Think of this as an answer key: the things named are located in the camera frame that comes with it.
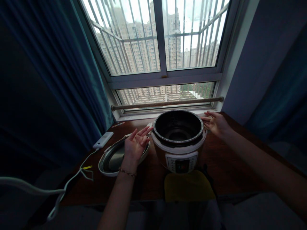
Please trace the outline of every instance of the yellow cloth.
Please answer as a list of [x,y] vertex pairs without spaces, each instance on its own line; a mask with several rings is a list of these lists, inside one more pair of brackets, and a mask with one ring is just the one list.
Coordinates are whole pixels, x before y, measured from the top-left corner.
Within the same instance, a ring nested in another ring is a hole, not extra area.
[[194,170],[188,174],[168,174],[164,180],[165,201],[207,201],[215,199],[206,176]]

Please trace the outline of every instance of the control panel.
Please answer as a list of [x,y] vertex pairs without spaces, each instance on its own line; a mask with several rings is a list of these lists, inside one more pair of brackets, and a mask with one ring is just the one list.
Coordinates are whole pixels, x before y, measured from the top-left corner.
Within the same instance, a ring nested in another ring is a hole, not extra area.
[[173,173],[189,173],[193,171],[198,152],[193,152],[189,154],[173,155],[166,153],[166,164],[167,168]]

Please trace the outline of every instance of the hand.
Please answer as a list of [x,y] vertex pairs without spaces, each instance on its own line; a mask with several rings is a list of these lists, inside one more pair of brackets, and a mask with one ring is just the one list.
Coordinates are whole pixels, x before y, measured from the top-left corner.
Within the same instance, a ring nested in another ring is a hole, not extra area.
[[134,130],[132,134],[125,140],[125,155],[121,168],[130,173],[136,173],[138,162],[149,142],[147,134],[153,130],[149,126],[143,128],[138,132]]
[[225,136],[231,133],[232,128],[229,126],[224,116],[216,112],[205,112],[208,117],[201,117],[204,125],[217,137],[224,139]]

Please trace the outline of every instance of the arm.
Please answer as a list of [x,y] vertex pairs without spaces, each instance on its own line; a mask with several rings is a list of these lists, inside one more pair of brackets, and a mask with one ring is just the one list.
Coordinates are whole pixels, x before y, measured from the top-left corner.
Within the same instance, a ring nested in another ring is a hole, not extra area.
[[[147,134],[153,128],[136,129],[125,140],[125,156],[121,168],[129,173],[137,172],[138,162],[149,142]],[[134,177],[119,172],[113,190],[106,204],[98,229],[125,229],[128,218]]]
[[307,180],[230,128],[215,112],[205,113],[204,125],[221,138],[272,190],[305,222],[307,221]]

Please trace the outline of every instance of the cable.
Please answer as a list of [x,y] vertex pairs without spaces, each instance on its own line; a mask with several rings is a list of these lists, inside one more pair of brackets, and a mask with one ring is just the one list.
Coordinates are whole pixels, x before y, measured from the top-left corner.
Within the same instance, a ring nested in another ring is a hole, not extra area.
[[[82,168],[83,164],[87,161],[87,159],[94,154],[95,152],[91,153],[90,155],[87,156],[87,158],[84,160],[84,162],[80,165],[79,171],[72,177],[69,179],[69,181],[67,181],[67,183],[64,186],[64,189],[56,189],[56,190],[44,190],[44,189],[40,189],[37,188],[27,182],[25,182],[24,180],[18,179],[18,178],[14,178],[14,177],[0,177],[0,185],[11,185],[14,187],[17,187],[27,193],[30,193],[32,195],[39,195],[39,196],[43,196],[43,195],[53,195],[53,194],[59,194],[54,208],[51,210],[51,212],[49,213],[48,217],[47,217],[47,221],[52,220],[58,213],[59,211],[59,205],[61,200],[63,199],[65,193],[66,193],[66,189],[68,184],[70,183],[70,181],[72,181],[72,179],[74,179],[80,172],[82,173],[82,175],[91,181],[94,181],[93,176],[94,176],[94,172],[90,171],[90,170],[85,170]],[[88,178],[85,174],[84,171],[86,172],[91,172],[92,174],[92,178]]]

